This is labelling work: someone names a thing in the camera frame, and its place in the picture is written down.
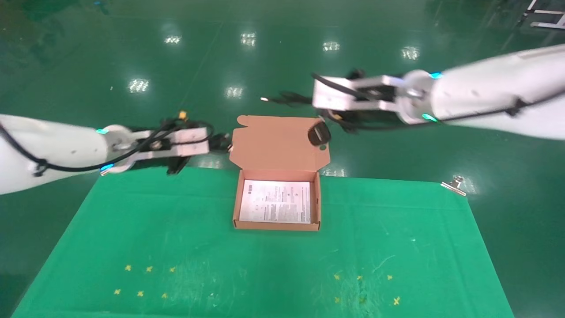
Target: box lid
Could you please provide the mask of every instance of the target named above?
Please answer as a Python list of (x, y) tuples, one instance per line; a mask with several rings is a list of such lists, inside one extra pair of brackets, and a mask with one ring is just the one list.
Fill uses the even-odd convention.
[(318, 171), (329, 163), (329, 147), (308, 139), (319, 118), (242, 115), (237, 122), (245, 127), (233, 130), (229, 159), (242, 169)]

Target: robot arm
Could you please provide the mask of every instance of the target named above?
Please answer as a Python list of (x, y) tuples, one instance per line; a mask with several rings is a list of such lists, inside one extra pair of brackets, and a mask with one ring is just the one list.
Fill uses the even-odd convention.
[(564, 61), (565, 45), (557, 45), (489, 58), (442, 74), (416, 70), (402, 78), (315, 75), (312, 104), (344, 128), (348, 123), (339, 120), (344, 114), (385, 111), (396, 113), (407, 125), (436, 121), (563, 140)]
[(182, 119), (169, 120), (158, 130), (141, 131), (121, 125), (93, 129), (10, 115), (0, 115), (0, 125), (0, 194), (94, 171), (105, 175), (167, 165), (167, 173), (176, 174), (191, 156), (229, 147), (226, 136), (212, 135), (211, 126)]

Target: cardboard box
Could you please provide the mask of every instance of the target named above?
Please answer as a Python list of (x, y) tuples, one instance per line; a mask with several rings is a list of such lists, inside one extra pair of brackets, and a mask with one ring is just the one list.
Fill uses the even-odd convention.
[[(233, 131), (229, 159), (241, 168), (237, 183), (233, 226), (236, 229), (318, 231), (321, 224), (320, 174), (329, 163), (329, 147), (316, 147), (308, 130), (317, 118), (239, 116), (245, 127)], [(311, 223), (268, 223), (240, 220), (245, 180), (310, 182)]]

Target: green floor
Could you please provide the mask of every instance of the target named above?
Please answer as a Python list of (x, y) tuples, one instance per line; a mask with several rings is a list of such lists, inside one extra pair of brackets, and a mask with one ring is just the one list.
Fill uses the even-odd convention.
[[(0, 113), (103, 127), (154, 125), (186, 109), (231, 131), (239, 114), (312, 115), (259, 101), (281, 89), (308, 94), (311, 71), (437, 71), (565, 42), (563, 32), (512, 29), (529, 1), (506, 2), (0, 0)], [(166, 44), (171, 36), (182, 38)], [(130, 93), (133, 79), (149, 80), (147, 91)], [(515, 316), (565, 312), (563, 143), (458, 127), (333, 132), (324, 175), (464, 176)], [(414, 157), (419, 164), (408, 165)], [(236, 169), (222, 156), (191, 164)], [(0, 197), (0, 316), (15, 308), (96, 179)]]

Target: green table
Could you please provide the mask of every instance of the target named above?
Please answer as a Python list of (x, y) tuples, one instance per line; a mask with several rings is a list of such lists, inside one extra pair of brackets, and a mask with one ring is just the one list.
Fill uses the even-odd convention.
[(237, 173), (100, 178), (13, 317), (512, 317), (439, 184), (322, 177), (319, 232), (235, 230)]

